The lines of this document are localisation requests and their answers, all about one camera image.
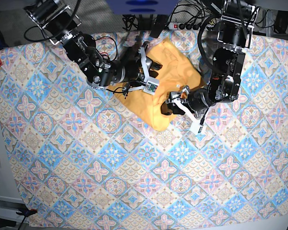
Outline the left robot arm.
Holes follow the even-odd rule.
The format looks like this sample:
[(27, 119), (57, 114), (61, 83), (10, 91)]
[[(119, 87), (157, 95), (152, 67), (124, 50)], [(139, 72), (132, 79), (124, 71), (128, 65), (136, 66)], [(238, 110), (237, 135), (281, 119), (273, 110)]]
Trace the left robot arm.
[[(259, 11), (258, 7), (244, 0), (225, 0), (220, 5), (212, 1), (209, 5), (214, 13), (200, 26), (197, 43), (204, 63), (211, 70), (210, 80), (206, 86), (196, 90), (185, 86), (179, 92), (170, 92), (160, 108), (163, 115), (190, 115), (200, 119), (201, 124), (210, 107), (238, 99), (245, 59), (243, 49), (251, 45), (253, 25)], [(202, 35), (213, 19), (217, 22), (220, 48), (209, 59)]]

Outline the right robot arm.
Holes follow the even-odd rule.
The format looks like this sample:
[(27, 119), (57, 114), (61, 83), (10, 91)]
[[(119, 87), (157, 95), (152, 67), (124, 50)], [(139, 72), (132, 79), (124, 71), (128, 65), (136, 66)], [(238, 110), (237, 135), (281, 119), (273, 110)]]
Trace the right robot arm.
[(77, 8), (72, 10), (62, 0), (38, 0), (24, 10), (46, 40), (54, 45), (62, 43), (67, 57), (79, 66), (91, 88), (108, 90), (120, 83), (122, 86), (112, 93), (128, 95), (141, 90), (155, 94), (159, 86), (157, 71), (162, 65), (147, 56), (148, 41), (141, 42), (138, 37), (122, 57), (110, 59), (98, 51), (95, 38), (78, 31), (81, 21), (76, 15)]

